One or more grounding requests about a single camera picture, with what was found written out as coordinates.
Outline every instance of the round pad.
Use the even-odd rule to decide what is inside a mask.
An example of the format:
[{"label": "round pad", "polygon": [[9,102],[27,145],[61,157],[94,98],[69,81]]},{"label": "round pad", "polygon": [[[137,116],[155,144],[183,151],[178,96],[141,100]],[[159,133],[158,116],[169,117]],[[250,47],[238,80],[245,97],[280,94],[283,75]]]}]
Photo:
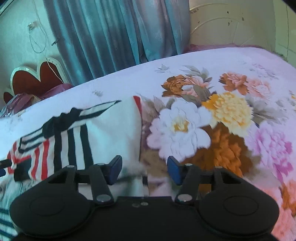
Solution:
[{"label": "round pad", "polygon": [[270,232],[279,216],[278,205],[270,196],[241,184],[210,192],[196,208],[207,225],[229,236]]},{"label": "round pad", "polygon": [[40,195],[30,195],[30,190],[25,192],[9,209],[16,229],[34,237],[70,233],[89,213],[90,202],[82,194],[54,184],[48,185]]}]

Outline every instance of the blue clip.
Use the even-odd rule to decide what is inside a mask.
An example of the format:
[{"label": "blue clip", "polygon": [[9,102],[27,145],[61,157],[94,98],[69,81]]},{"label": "blue clip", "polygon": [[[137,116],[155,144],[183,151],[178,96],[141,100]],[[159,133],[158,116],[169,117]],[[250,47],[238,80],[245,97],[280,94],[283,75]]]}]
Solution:
[{"label": "blue clip", "polygon": [[109,164],[107,164],[107,166],[109,168],[109,173],[105,177],[106,182],[108,185],[113,185],[117,181],[119,173],[122,169],[122,157],[117,155]]},{"label": "blue clip", "polygon": [[183,183],[182,165],[173,156],[168,157],[167,161],[168,174],[173,179],[174,183],[178,186]]},{"label": "blue clip", "polygon": [[3,177],[6,175],[5,169],[0,169],[0,177]]}]

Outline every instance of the floral bedsheet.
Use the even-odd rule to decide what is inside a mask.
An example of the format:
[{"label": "floral bedsheet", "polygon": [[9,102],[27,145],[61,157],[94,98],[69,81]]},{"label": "floral bedsheet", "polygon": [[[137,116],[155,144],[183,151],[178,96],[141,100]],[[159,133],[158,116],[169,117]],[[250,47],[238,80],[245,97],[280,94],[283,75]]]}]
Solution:
[{"label": "floral bedsheet", "polygon": [[280,207],[273,235],[296,239],[296,69],[263,49],[192,52],[76,86],[2,119],[1,153],[53,115],[134,95],[142,97],[140,160],[151,196],[176,194],[170,155],[202,169],[223,166],[273,197]]},{"label": "floral bedsheet", "polygon": [[[169,156],[204,170],[223,166],[277,201],[280,216],[273,235],[295,240],[296,89],[260,64],[241,64],[246,68],[229,66],[218,78],[202,63],[180,63],[174,70],[162,64],[155,70],[163,79],[162,96],[141,95],[141,161],[148,168],[150,193],[170,190]],[[208,192],[209,186],[200,191]]]}]

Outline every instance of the plastic bag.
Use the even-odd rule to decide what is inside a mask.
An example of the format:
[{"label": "plastic bag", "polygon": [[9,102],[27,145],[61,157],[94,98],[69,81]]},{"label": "plastic bag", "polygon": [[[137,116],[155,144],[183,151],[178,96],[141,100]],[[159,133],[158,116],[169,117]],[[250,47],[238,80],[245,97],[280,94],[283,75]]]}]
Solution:
[{"label": "plastic bag", "polygon": [[40,99],[35,95],[17,94],[3,107],[0,118],[13,116],[39,101]]},{"label": "plastic bag", "polygon": [[62,93],[68,89],[71,89],[73,86],[71,84],[60,84],[56,87],[53,87],[51,90],[47,91],[44,95],[40,96],[41,100],[52,97],[56,94]]}]

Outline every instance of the blue curtain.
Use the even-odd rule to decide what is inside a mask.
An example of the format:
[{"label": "blue curtain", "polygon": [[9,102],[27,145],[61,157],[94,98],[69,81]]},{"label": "blue curtain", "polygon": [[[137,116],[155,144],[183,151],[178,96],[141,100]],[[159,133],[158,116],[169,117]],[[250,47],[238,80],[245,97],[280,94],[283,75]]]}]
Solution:
[{"label": "blue curtain", "polygon": [[44,0],[74,85],[183,53],[189,0]]}]

